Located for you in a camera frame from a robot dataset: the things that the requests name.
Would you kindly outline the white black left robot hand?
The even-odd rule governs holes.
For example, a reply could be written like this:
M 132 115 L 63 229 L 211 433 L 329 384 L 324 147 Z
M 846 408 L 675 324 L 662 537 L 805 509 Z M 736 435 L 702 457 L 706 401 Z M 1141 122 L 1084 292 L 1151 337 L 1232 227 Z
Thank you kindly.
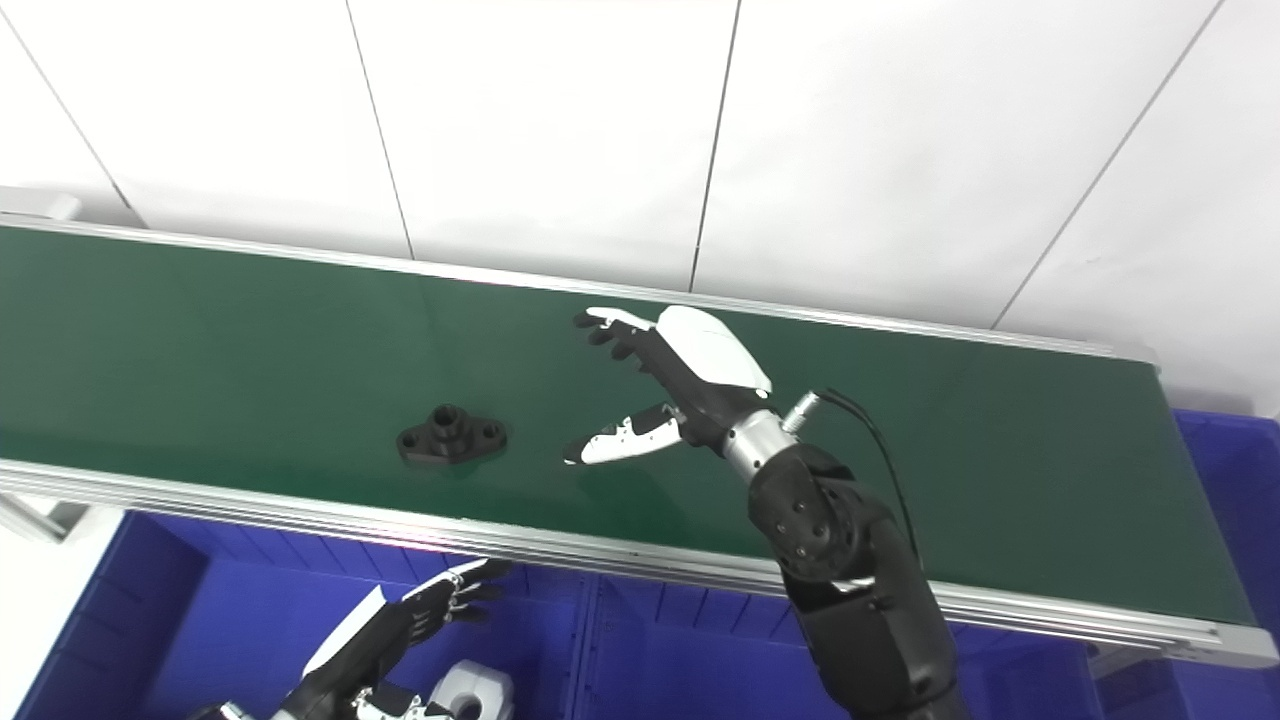
M 273 717 L 356 719 L 411 648 L 452 623 L 485 620 L 483 605 L 503 596 L 497 582 L 512 566 L 475 559 L 447 568 L 398 600 L 374 587 L 315 651 Z

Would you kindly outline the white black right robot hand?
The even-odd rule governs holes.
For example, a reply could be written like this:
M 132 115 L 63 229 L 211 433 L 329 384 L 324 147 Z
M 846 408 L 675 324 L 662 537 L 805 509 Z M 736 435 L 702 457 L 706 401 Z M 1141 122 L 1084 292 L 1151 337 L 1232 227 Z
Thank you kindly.
M 719 456 L 740 427 L 768 410 L 773 384 L 740 338 L 717 316 L 682 305 L 657 320 L 621 307 L 588 307 L 573 325 L 591 346 L 611 346 L 611 357 L 635 357 L 666 400 L 571 441 L 562 454 L 570 466 L 602 465 L 658 452 L 675 445 L 710 448 Z

